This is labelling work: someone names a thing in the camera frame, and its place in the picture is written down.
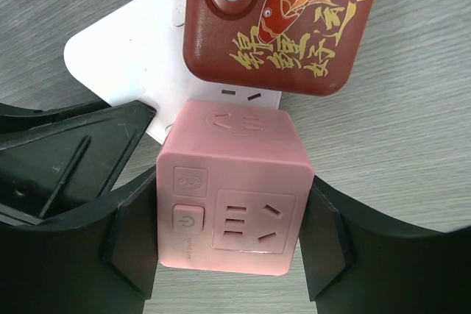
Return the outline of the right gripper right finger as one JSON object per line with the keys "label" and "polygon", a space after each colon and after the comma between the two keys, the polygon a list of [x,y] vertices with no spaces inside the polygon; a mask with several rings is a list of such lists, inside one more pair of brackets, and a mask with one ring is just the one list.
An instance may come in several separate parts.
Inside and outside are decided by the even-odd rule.
{"label": "right gripper right finger", "polygon": [[315,178],[300,230],[319,313],[468,313],[470,228],[437,232]]}

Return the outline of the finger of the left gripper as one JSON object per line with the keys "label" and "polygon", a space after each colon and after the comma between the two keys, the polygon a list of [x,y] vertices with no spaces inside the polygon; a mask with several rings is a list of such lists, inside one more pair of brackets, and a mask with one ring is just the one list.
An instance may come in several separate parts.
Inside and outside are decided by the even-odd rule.
{"label": "finger of the left gripper", "polygon": [[140,101],[1,105],[1,225],[37,225],[108,193],[156,115]]}

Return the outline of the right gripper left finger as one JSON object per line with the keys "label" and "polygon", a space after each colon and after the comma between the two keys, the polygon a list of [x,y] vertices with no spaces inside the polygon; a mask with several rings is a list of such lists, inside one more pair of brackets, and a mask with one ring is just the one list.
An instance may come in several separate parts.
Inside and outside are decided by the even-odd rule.
{"label": "right gripper left finger", "polygon": [[142,313],[157,268],[156,172],[35,226],[1,228],[3,313]]}

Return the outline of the white triangular socket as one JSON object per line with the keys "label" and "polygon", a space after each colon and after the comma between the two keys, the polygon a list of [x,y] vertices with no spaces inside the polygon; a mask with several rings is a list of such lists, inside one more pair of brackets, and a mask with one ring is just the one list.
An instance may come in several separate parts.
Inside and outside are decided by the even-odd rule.
{"label": "white triangular socket", "polygon": [[70,74],[112,106],[140,100],[157,111],[147,129],[162,143],[189,99],[278,108],[279,91],[206,82],[183,60],[186,0],[132,0],[72,36]]}

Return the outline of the pink cube plug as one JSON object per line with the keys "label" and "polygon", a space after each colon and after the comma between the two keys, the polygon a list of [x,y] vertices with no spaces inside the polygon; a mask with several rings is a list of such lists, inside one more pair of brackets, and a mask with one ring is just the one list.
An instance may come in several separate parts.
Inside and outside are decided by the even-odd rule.
{"label": "pink cube plug", "polygon": [[156,171],[162,265],[272,276],[289,271],[314,170],[287,112],[187,101]]}

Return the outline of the red fish cube plug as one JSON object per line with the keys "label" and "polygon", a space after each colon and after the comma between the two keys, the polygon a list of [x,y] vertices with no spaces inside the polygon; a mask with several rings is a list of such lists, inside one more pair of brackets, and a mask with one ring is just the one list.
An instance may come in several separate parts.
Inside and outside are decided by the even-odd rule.
{"label": "red fish cube plug", "polygon": [[329,96],[350,78],[374,0],[186,0],[183,59],[207,82]]}

